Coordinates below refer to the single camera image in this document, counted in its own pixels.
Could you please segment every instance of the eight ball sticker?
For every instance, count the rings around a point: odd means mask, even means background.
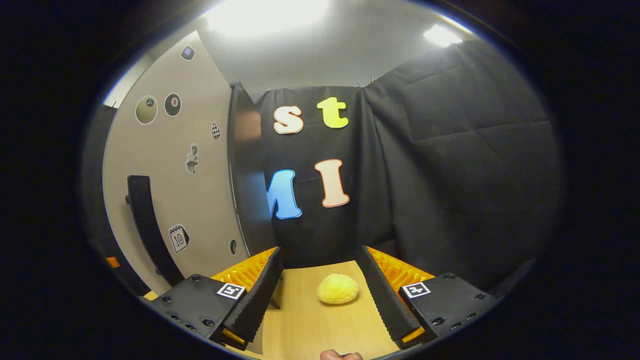
[[[222,295],[224,297],[228,297],[230,299],[237,300],[240,295],[244,293],[244,286],[238,286],[233,284],[224,284],[220,290],[218,290],[217,294]]]
[[[189,246],[189,234],[184,229],[184,226],[177,224],[169,228],[169,237],[171,238],[171,244],[175,253],[179,253]]]
[[[218,125],[214,122],[213,124],[211,124],[211,134],[213,135],[213,140],[217,140],[220,138],[220,128],[218,127]]]
[[[431,292],[431,290],[427,289],[427,287],[421,282],[418,282],[416,284],[411,284],[411,285],[405,285],[402,287],[402,289],[404,290],[406,295],[409,297],[409,299],[412,299],[418,296],[427,295],[428,293]]]
[[[164,100],[164,110],[166,111],[166,114],[171,117],[178,115],[180,112],[180,105],[182,105],[182,101],[180,101],[178,94],[170,94]]]

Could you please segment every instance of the finger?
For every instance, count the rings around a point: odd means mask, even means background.
[[[320,353],[320,360],[342,360],[342,356],[338,354],[334,349],[325,350]]]
[[[358,352],[353,352],[344,357],[344,360],[363,360],[362,355]]]

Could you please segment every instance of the table surface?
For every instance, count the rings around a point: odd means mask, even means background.
[[[348,275],[358,283],[360,292],[355,300],[341,305],[318,300],[318,285],[334,273]],[[269,360],[318,360],[322,351],[331,348],[339,354],[359,352],[368,360],[399,350],[355,261],[285,269],[282,275],[280,309],[269,306],[265,312],[257,335],[261,344],[249,343],[245,351],[229,349]]]

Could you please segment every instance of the ceiling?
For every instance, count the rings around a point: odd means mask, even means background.
[[[204,17],[176,31],[149,52],[158,58],[197,30],[229,83],[252,95],[267,88],[313,85],[365,86],[394,67],[434,48],[422,34],[434,24],[462,40],[476,38],[433,10],[402,0],[329,0],[313,24],[235,37],[211,31]],[[238,18],[238,26],[243,19]]]

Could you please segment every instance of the black curtain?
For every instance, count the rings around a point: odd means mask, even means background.
[[[316,104],[328,97],[347,104],[346,127],[323,123]],[[277,170],[296,173],[302,216],[273,217],[286,267],[347,261],[370,245],[489,290],[535,258],[556,223],[563,182],[551,116],[487,43],[432,48],[361,90],[278,89],[256,102],[267,186]],[[300,107],[299,133],[274,131],[280,106]],[[314,165],[332,158],[344,163],[351,201],[324,208]]]

